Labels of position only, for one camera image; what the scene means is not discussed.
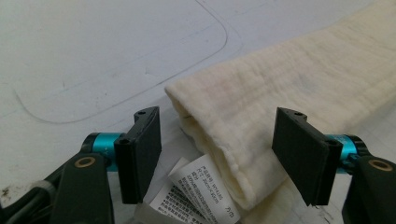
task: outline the wrinkled textile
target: wrinkled textile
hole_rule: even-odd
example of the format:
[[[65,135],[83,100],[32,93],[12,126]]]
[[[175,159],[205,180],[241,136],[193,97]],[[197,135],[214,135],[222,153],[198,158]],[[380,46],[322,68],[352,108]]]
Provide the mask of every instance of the wrinkled textile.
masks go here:
[[[292,200],[297,192],[271,149],[276,108],[305,113],[323,133],[347,133],[396,98],[395,40],[396,1],[378,1],[326,29],[216,64],[165,91],[233,199],[265,214],[272,206],[258,203],[290,204],[271,193],[285,189]],[[273,200],[264,200],[268,196]],[[265,219],[257,211],[256,221]],[[267,223],[277,223],[273,217]]]

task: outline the white label tag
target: white label tag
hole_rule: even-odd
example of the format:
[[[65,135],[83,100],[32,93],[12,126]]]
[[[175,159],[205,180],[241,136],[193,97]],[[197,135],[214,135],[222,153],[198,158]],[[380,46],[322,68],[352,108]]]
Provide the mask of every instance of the white label tag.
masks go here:
[[[189,161],[186,159],[180,159],[171,174],[188,163]],[[189,199],[170,180],[161,188],[150,206],[169,217],[185,223],[208,224]]]
[[[209,155],[171,172],[169,177],[209,223],[232,224],[239,220],[235,204]]]

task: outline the white table surface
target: white table surface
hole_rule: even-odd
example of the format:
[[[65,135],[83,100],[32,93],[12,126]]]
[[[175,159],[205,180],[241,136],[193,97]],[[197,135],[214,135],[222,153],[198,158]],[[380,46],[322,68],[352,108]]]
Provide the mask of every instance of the white table surface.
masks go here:
[[[324,28],[367,6],[354,0],[0,1],[0,189],[14,201],[79,151],[92,132],[126,132],[161,108],[163,153],[146,201],[179,157],[200,154],[163,88],[213,63]],[[396,161],[396,105],[362,124],[376,156]],[[297,202],[287,223],[342,223],[347,175],[329,206]],[[134,223],[109,174],[117,223]]]

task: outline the cream fabric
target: cream fabric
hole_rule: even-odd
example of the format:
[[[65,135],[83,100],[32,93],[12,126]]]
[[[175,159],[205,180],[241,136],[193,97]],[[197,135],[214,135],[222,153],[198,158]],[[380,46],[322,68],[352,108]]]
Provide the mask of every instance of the cream fabric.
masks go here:
[[[274,190],[295,192],[289,181],[281,185],[286,174],[271,149],[278,106],[305,113],[323,133],[347,133],[394,100],[395,86],[396,1],[385,0],[165,90],[185,132],[214,159],[233,199],[250,210]],[[258,206],[261,214],[271,207]]]

